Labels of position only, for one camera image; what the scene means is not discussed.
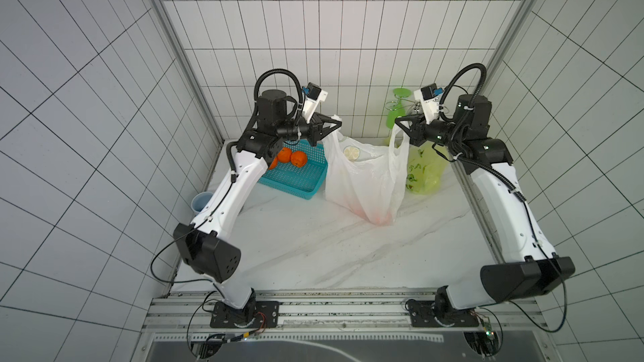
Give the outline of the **white printed plastic bag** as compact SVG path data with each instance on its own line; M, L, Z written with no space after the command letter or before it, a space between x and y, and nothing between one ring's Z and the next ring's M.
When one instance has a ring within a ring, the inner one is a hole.
M392 224L404 199L409 137L394 127L389 143L375 146L335 131L323 144L325 199L376 226Z

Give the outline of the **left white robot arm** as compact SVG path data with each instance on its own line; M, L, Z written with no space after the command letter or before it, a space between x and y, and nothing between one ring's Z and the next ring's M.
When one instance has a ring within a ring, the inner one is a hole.
M281 90L266 90L241 137L226 147L228 176L188 225L174 230L174 242L184 264L221 293L229 308L243 310L254 297L253 289L233 279L242 253L230 242L236 218L258 181L268 171L286 142L303 139L315 146L340 128L341 123L317 112L328 93L308 84L293 108Z

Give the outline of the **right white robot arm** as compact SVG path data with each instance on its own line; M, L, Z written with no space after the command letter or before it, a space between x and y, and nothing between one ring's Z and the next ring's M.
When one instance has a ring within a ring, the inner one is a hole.
M444 318L481 306L551 293L576 271L568 256L560 256L539 228L520 189L514 161L503 140L488 135L491 102L462 95L453 117L442 117L443 92L416 90L419 114L399 117L398 127L409 142L430 142L447 150L445 160L462 164L488 209L501 245L502 261L475 268L458 283L440 288L434 315Z

